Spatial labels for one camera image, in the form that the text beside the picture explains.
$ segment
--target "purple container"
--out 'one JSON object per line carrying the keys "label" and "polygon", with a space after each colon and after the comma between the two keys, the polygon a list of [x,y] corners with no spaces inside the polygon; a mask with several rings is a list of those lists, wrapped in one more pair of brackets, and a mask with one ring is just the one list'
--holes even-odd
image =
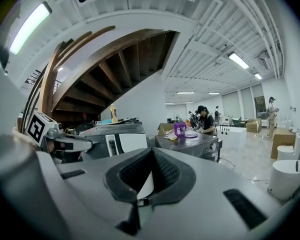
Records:
{"label": "purple container", "polygon": [[185,122],[175,122],[174,123],[174,134],[178,138],[184,138],[186,132],[186,123]]}

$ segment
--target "white cylinder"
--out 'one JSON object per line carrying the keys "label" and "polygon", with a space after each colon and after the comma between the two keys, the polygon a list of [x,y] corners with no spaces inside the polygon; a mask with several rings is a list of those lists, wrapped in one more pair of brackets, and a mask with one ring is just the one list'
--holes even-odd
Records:
{"label": "white cylinder", "polygon": [[268,190],[274,197],[287,200],[299,186],[300,160],[281,160],[273,163]]}
{"label": "white cylinder", "polygon": [[294,147],[293,146],[278,146],[278,158],[279,160],[298,160],[299,157],[295,157]]}

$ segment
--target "white bin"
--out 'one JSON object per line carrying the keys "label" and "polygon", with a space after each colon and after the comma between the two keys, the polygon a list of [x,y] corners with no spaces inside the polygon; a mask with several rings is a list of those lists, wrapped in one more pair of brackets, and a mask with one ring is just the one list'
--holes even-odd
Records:
{"label": "white bin", "polygon": [[268,190],[274,197],[287,200],[299,186],[300,160],[280,160],[273,163]]}

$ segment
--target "chair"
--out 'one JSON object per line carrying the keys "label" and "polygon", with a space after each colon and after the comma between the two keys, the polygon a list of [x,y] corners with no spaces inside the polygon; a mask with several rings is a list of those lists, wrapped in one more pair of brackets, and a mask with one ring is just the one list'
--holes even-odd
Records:
{"label": "chair", "polygon": [[234,126],[234,127],[240,127],[240,124],[241,124],[241,117],[239,118],[238,121],[232,119],[232,123],[233,123],[233,126]]}

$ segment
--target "bottle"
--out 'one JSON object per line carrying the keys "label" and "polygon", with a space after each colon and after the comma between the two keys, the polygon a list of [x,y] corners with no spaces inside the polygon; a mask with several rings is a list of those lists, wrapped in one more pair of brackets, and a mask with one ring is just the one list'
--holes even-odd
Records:
{"label": "bottle", "polygon": [[118,122],[117,110],[115,108],[115,104],[111,104],[110,111],[111,111],[111,120],[112,120],[112,123]]}

